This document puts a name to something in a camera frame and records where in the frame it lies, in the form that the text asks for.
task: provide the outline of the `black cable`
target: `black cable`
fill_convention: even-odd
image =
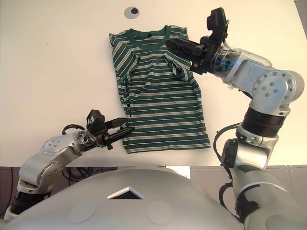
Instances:
[[[8,209],[8,207],[10,206],[11,200],[12,200],[12,192],[13,192],[13,182],[14,182],[14,178],[13,178],[13,168],[10,167],[11,170],[11,189],[10,189],[10,199],[7,203],[7,205],[5,206],[5,209],[1,212],[0,216],[2,216],[6,210]]]
[[[232,187],[232,182],[226,183],[224,185],[222,185],[222,187],[219,190],[219,200],[220,200],[220,204],[226,208],[228,210],[228,208],[226,207],[225,203],[224,203],[224,199],[223,199],[223,195],[224,192],[226,191],[227,188],[231,188]]]
[[[239,124],[240,124],[240,123],[236,123],[236,124],[233,124],[233,125],[230,125],[230,126],[227,126],[227,127],[222,128],[220,131],[218,131],[218,132],[216,133],[216,135],[215,135],[215,137],[214,137],[214,141],[213,141],[213,150],[214,150],[214,152],[215,152],[215,154],[216,154],[216,157],[219,159],[219,161],[220,161],[220,163],[221,163],[221,166],[223,165],[223,164],[222,164],[222,161],[221,161],[221,157],[222,157],[222,156],[221,156],[221,155],[218,153],[218,151],[217,151],[216,142],[217,142],[218,138],[219,138],[224,132],[226,132],[226,131],[228,131],[228,130],[230,130],[230,129],[238,128]],[[226,168],[226,167],[224,167],[224,168],[225,168],[225,170],[226,170],[226,172],[227,172],[229,178],[231,179],[232,177],[231,177],[231,173],[230,173],[229,169]]]
[[[222,157],[222,156],[221,156],[221,155],[219,154],[219,152],[217,151],[216,142],[217,142],[218,138],[219,138],[224,132],[226,132],[226,131],[228,131],[228,130],[231,130],[231,129],[234,129],[234,128],[238,128],[239,124],[240,124],[240,123],[236,123],[236,124],[233,124],[233,125],[230,125],[230,126],[227,126],[227,127],[222,128],[220,131],[218,131],[218,132],[216,133],[216,135],[215,135],[215,137],[214,137],[214,141],[213,141],[213,150],[214,150],[214,152],[215,152],[217,158],[219,159],[219,161],[220,161],[220,163],[221,163],[221,166],[223,166],[223,167],[225,168],[226,172],[228,173],[229,179],[231,179],[231,182],[225,183],[224,185],[221,186],[221,188],[220,188],[220,190],[219,190],[219,201],[220,201],[220,204],[221,204],[224,208],[226,208],[228,211],[229,211],[229,209],[228,209],[228,208],[226,207],[226,205],[225,205],[223,196],[224,196],[224,193],[225,193],[226,189],[233,186],[233,183],[232,183],[232,176],[231,176],[231,173],[230,173],[229,168],[225,167],[225,166],[223,165],[222,161],[221,161],[221,157]],[[242,222],[241,219],[240,219],[239,217],[237,217],[237,216],[234,215],[234,214],[232,214],[232,215],[233,215],[235,218],[237,218],[240,222]]]
[[[70,129],[70,128],[85,130],[85,128],[80,126],[80,125],[71,124],[71,125],[67,125],[67,126],[65,126],[63,128],[62,135],[65,135],[66,134],[66,130]]]

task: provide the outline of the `cable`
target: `cable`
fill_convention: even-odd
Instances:
[[[96,174],[98,172],[104,172],[103,168],[98,168],[98,169],[93,169],[93,167],[87,167],[87,168],[76,168],[78,173],[73,172],[73,170],[71,168],[66,168],[66,170],[64,170],[62,172],[63,176],[68,180],[68,185],[70,186],[71,182],[79,182],[83,179],[86,179],[90,176],[92,176],[93,174]]]
[[[67,130],[67,129],[70,129],[70,128],[85,130],[85,128],[82,127],[82,126],[80,126],[80,125],[71,124],[71,125],[67,125],[67,126],[65,126],[65,127],[63,128],[62,135],[67,134],[67,133],[66,133],[66,130]]]
[[[231,129],[234,129],[234,128],[238,128],[239,124],[240,124],[240,123],[236,123],[236,124],[233,124],[233,125],[230,125],[230,126],[227,126],[227,127],[222,128],[220,131],[218,131],[218,132],[216,133],[216,135],[215,135],[215,137],[214,137],[214,141],[213,141],[213,150],[214,150],[214,152],[215,152],[215,154],[216,154],[216,157],[219,159],[219,161],[220,161],[220,163],[221,163],[221,166],[223,166],[223,163],[222,163],[222,161],[221,161],[221,155],[220,155],[220,154],[218,153],[218,151],[217,151],[216,142],[217,142],[218,138],[219,138],[224,132],[226,132],[226,131],[228,131],[228,130],[231,130]],[[226,168],[226,167],[224,167],[224,168],[225,168],[226,172],[228,173],[229,178],[231,179],[232,177],[231,177],[231,173],[230,173],[229,169]]]
[[[231,188],[232,187],[232,182],[226,183],[224,185],[222,185],[222,187],[219,190],[219,200],[220,200],[220,204],[226,208],[228,210],[228,208],[226,207],[225,203],[224,203],[224,199],[223,199],[223,195],[224,192],[226,191],[227,188]]]
[[[11,203],[11,200],[12,200],[12,192],[13,192],[13,181],[14,181],[14,178],[13,178],[13,168],[10,167],[10,170],[11,170],[11,189],[10,189],[10,199],[7,203],[7,205],[5,206],[5,209],[1,212],[0,216],[2,216],[6,210],[8,209],[8,207],[10,206],[10,203]]]
[[[216,154],[216,157],[219,159],[219,161],[220,161],[220,163],[221,163],[221,166],[223,166],[223,167],[225,168],[226,172],[228,173],[229,179],[231,180],[231,182],[225,183],[224,185],[222,185],[221,188],[220,188],[220,190],[219,190],[219,201],[220,201],[220,204],[221,204],[224,208],[226,208],[228,211],[229,211],[229,209],[228,209],[228,208],[226,207],[226,205],[225,205],[223,196],[224,196],[224,193],[225,193],[226,189],[227,189],[227,188],[231,188],[231,187],[233,186],[233,183],[232,183],[232,176],[231,176],[231,173],[230,173],[229,168],[225,167],[225,166],[223,165],[222,161],[221,161],[221,157],[222,157],[222,156],[221,156],[221,155],[219,154],[219,152],[217,151],[216,142],[217,142],[218,138],[219,138],[224,132],[226,132],[226,131],[228,131],[228,130],[231,130],[231,129],[234,129],[234,128],[238,128],[239,124],[240,124],[240,123],[236,123],[236,124],[233,124],[233,125],[230,125],[230,126],[227,126],[227,127],[222,128],[220,131],[218,131],[218,132],[216,133],[216,135],[215,135],[215,137],[214,137],[214,141],[213,141],[213,150],[214,150],[214,152],[215,152],[215,154]],[[242,222],[241,219],[240,219],[239,217],[237,217],[237,216],[234,215],[234,214],[232,214],[232,215],[233,215],[235,218],[237,218],[240,222]]]

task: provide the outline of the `transparent cover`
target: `transparent cover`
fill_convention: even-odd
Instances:
[[[224,78],[236,64],[242,50],[229,46],[222,46],[213,59],[212,67],[214,75]]]

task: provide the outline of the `floor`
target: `floor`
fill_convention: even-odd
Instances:
[[[296,7],[300,15],[303,28],[307,37],[307,0],[298,0]],[[115,168],[104,168],[104,171],[115,170]],[[268,167],[268,172],[275,175],[284,184],[285,188],[305,209],[307,209],[307,165],[289,165]],[[16,193],[18,182],[18,167],[0,167],[0,214],[5,209],[9,199],[12,183],[12,198]],[[205,189],[212,197],[218,200],[219,188],[229,182],[226,172],[220,167],[198,167],[191,166],[191,180]],[[64,177],[57,183],[53,194],[66,188],[68,180]],[[234,212],[234,197],[231,189],[226,190],[225,204]]]

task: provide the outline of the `white stripe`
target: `white stripe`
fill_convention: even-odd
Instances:
[[[187,97],[163,97],[163,98],[148,98],[148,99],[131,99],[131,101],[148,101],[148,100],[163,100],[163,99],[175,99],[175,98],[194,98],[194,96],[187,96]]]
[[[142,140],[142,139],[160,139],[160,138],[178,138],[178,137],[192,137],[198,135],[206,135],[207,132],[197,132],[197,133],[178,133],[178,134],[165,134],[165,135],[155,135],[155,136],[139,136],[139,137],[129,137],[125,138],[125,141],[128,140]]]
[[[162,105],[169,105],[169,104],[185,104],[185,103],[197,103],[200,102],[201,99],[193,100],[193,101],[174,101],[174,102],[160,102],[160,103],[149,103],[149,104],[131,104],[131,107],[149,107],[149,106],[162,106]]]
[[[156,39],[162,40],[162,39],[164,39],[164,36],[151,36],[151,37],[140,39],[140,40],[136,40],[136,41],[139,42],[139,41],[156,40]]]
[[[165,78],[165,77],[162,77],[162,78],[148,78],[149,80],[164,80],[164,79],[176,79],[176,77],[172,77],[172,78]],[[136,80],[136,81],[133,81],[133,83],[135,82],[146,82],[147,80]]]
[[[165,81],[165,82],[147,82],[147,85],[176,85],[176,84],[186,84],[184,81]]]
[[[144,70],[144,71],[135,71],[134,73],[143,73],[143,72],[148,72],[148,71],[151,71],[151,70],[169,70],[169,68],[165,68],[165,69],[155,69],[155,68],[150,68],[149,70]]]
[[[112,56],[114,57],[122,44],[128,44],[130,41],[120,41],[118,45],[113,49]]]
[[[128,146],[128,145],[159,144],[159,143],[168,143],[168,142],[198,141],[198,140],[207,140],[207,139],[208,138],[200,138],[200,139],[197,139],[197,140],[172,140],[172,141],[160,141],[160,142],[149,142],[149,143],[136,143],[136,144],[125,144],[125,146]]]
[[[157,96],[157,95],[170,95],[170,94],[186,94],[186,93],[190,93],[190,92],[194,92],[194,91],[190,90],[190,91],[185,91],[185,92],[183,92],[183,91],[179,91],[179,92],[161,92],[161,93],[158,93],[158,94],[142,92],[140,95],[135,94],[135,93],[131,93],[131,94],[129,94],[129,97]]]
[[[191,130],[191,129],[200,129],[204,127],[198,127],[198,128],[181,128],[181,129],[167,129],[167,130],[157,130],[157,131],[144,131],[144,132],[133,132],[133,133],[153,133],[153,132],[169,132],[169,131],[182,131],[182,130]]]
[[[173,72],[163,72],[163,73],[156,73],[156,72],[149,72],[148,74],[145,75],[140,75],[140,76],[132,76],[133,79],[142,79],[142,78],[147,78],[148,76],[166,76],[166,75],[173,75]]]
[[[201,104],[198,104],[196,106],[187,106],[187,107],[175,107],[175,108],[167,108],[167,110],[169,109],[185,109],[185,108],[195,108],[195,107],[198,107],[198,106],[201,106]],[[151,111],[151,110],[165,110],[166,108],[163,108],[163,109],[145,109],[145,110],[136,110],[136,111],[133,111],[133,113],[137,113],[137,112],[143,112],[143,111]]]
[[[155,44],[159,44],[160,42],[155,42],[155,43],[143,43],[144,46],[146,45],[155,45]]]
[[[173,115],[182,115],[182,114],[197,114],[201,113],[202,109],[195,111],[180,111],[180,112],[167,112],[167,113],[156,113],[156,114],[141,114],[141,115],[132,115],[131,118],[140,118],[140,117],[155,117],[155,116],[173,116]]]
[[[177,34],[181,34],[182,35],[181,32],[177,32],[177,31],[172,31],[171,33],[177,33]]]
[[[117,37],[117,38],[114,39],[113,42],[115,42],[117,39],[125,39],[125,38],[127,38],[127,37]]]
[[[128,52],[125,54],[125,56],[123,57],[122,61],[116,66],[116,70],[119,70],[120,67],[125,63],[125,61],[128,59],[128,57],[130,56],[132,51],[135,50],[139,50],[141,48],[133,48],[133,49],[129,49]]]
[[[172,58],[171,56],[169,56],[168,54],[164,54],[168,59],[171,59],[172,61],[174,61],[174,62],[176,62],[177,64],[179,64],[181,67],[184,67],[184,68],[186,68],[186,69],[189,69],[189,66],[187,66],[187,65],[185,65],[185,64],[182,64],[182,63],[180,63],[180,62],[178,62],[177,60],[175,60],[174,58]]]
[[[150,55],[146,55],[146,56],[141,56],[141,59],[146,59],[146,58],[151,58],[151,57],[161,57],[163,54],[150,54]]]
[[[168,87],[168,88],[161,88],[161,89],[147,89],[145,88],[144,90],[164,90],[164,89],[178,89],[178,88],[192,88],[192,86],[177,86],[177,87]]]
[[[141,64],[141,63],[146,63],[146,62],[151,62],[151,61],[164,61],[164,60],[163,59],[154,59],[154,58],[152,58],[152,59],[150,59],[148,61],[140,61],[139,63]]]
[[[119,59],[119,57],[120,57],[120,55],[122,55],[122,53],[124,52],[124,51],[126,51],[126,49],[123,49],[123,51],[118,55],[118,57],[117,57],[117,59],[113,62],[114,63],[114,65],[115,65],[115,63],[117,62],[117,60]]]
[[[166,94],[176,94],[176,93],[190,93],[194,92],[193,90],[181,90],[181,91],[164,91],[164,92],[143,92],[142,96],[159,96]]]
[[[182,27],[179,27],[177,25],[170,25],[171,28],[176,28],[176,29],[183,29]]]
[[[144,69],[144,68],[147,68],[147,67],[150,67],[150,66],[168,66],[167,63],[150,63],[148,65],[144,65],[144,66],[138,66],[136,69]]]
[[[167,150],[167,149],[193,149],[195,147],[209,147],[209,146],[210,146],[210,143],[196,144],[196,145],[167,145],[167,146],[160,146],[160,147],[147,147],[147,148],[141,148],[141,149],[126,149],[126,152],[134,153],[134,152]]]

